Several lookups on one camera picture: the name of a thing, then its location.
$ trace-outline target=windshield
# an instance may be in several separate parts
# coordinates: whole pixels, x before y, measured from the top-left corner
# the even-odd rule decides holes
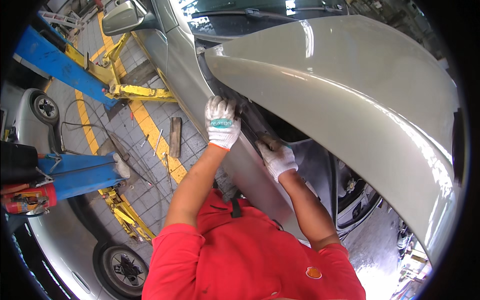
[[[247,8],[271,12],[297,20],[348,14],[344,0],[179,0],[193,34],[211,36],[242,36],[269,27],[288,23],[273,17],[251,18],[245,14],[229,14]],[[225,14],[192,18],[195,12],[220,12]]]

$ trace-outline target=glove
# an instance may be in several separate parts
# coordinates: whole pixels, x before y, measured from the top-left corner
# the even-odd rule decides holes
[[[240,135],[241,123],[235,117],[235,100],[210,97],[205,107],[205,126],[209,144],[230,151]]]
[[[278,176],[283,172],[290,169],[298,171],[299,166],[295,162],[295,156],[290,147],[276,143],[274,150],[272,150],[271,147],[263,141],[256,141],[255,145],[258,150],[260,150],[260,153],[262,153],[265,166],[276,182],[278,182]]]

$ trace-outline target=shirt logo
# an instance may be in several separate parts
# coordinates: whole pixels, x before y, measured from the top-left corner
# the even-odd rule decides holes
[[[322,278],[322,273],[315,267],[308,267],[305,274],[307,274],[308,277],[313,278],[313,279]]]

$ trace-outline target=red shirt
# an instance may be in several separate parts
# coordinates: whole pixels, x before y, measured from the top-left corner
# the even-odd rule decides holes
[[[142,299],[365,299],[348,252],[316,252],[238,199],[241,217],[210,192],[198,228],[173,224],[153,239]]]

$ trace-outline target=open hood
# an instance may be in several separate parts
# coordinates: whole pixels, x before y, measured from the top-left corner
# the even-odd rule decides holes
[[[272,27],[205,52],[222,83],[283,118],[364,178],[434,264],[456,215],[456,86],[403,33],[366,17]]]

